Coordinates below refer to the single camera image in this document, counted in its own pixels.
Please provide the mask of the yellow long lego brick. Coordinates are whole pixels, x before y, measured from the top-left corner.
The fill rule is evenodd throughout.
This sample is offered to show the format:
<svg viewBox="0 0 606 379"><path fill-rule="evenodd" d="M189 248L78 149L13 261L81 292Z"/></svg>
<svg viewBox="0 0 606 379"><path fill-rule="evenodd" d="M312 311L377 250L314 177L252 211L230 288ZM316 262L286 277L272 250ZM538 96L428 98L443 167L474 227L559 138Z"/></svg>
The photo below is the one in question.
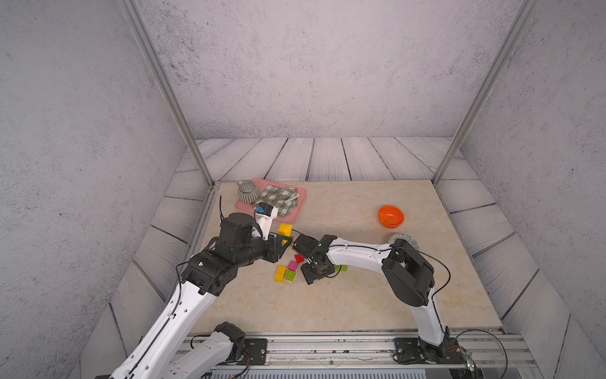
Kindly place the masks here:
<svg viewBox="0 0 606 379"><path fill-rule="evenodd" d="M292 224L280 224L278 235L281 238L281 243L283 246L290 246L293 242L293 225Z"/></svg>

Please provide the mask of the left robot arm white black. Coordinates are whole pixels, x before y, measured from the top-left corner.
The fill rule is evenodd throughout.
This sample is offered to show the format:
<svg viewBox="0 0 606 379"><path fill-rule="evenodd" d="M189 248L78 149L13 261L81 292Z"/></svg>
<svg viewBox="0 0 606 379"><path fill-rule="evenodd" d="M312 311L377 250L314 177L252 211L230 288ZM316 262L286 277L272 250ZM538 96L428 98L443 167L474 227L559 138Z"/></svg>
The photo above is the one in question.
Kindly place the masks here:
<svg viewBox="0 0 606 379"><path fill-rule="evenodd" d="M271 223L271 219L257 222L244 213L222 218L219 235L200 253L176 265L175 293L111 377L201 378L220 363L240 360L246 334L230 322L218 325L206 341L180 359L175 354L240 268L258 260L276 263L284 255L292 238L271 232Z"/></svg>

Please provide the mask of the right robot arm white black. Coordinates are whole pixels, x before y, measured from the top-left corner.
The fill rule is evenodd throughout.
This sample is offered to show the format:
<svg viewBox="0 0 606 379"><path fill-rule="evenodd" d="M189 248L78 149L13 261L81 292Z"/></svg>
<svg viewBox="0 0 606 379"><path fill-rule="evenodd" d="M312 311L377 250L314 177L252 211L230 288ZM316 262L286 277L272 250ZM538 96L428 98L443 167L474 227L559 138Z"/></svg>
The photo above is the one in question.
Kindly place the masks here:
<svg viewBox="0 0 606 379"><path fill-rule="evenodd" d="M336 267L344 265L383 274L396 298L411 307L418 327L417 341L400 347L396 362L437 364L447 359L450 330L435 302L434 268L407 240L397 238L390 244L373 245L335 235L320 240L299 235L293 248L306 259L302 272L307 284L333 277Z"/></svg>

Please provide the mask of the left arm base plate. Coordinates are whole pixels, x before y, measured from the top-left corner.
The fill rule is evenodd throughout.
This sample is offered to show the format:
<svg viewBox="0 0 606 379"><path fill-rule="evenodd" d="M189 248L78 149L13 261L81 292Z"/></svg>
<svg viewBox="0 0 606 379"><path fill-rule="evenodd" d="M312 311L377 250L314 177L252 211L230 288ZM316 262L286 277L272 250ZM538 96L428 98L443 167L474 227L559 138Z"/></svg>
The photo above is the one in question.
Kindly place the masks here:
<svg viewBox="0 0 606 379"><path fill-rule="evenodd" d="M264 366L267 361L268 340L265 338L246 338L239 356L238 365Z"/></svg>

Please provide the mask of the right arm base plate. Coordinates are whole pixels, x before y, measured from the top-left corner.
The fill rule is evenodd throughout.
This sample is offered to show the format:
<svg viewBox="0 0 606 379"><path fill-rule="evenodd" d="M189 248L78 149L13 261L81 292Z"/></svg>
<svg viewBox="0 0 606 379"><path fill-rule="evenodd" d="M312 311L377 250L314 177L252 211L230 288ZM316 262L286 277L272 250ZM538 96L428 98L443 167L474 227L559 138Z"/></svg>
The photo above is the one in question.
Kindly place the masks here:
<svg viewBox="0 0 606 379"><path fill-rule="evenodd" d="M402 365L415 364L439 364L455 365L464 364L466 359L462 352L444 341L440 346L426 343L419 338L395 338L393 340L395 350L392 359Z"/></svg>

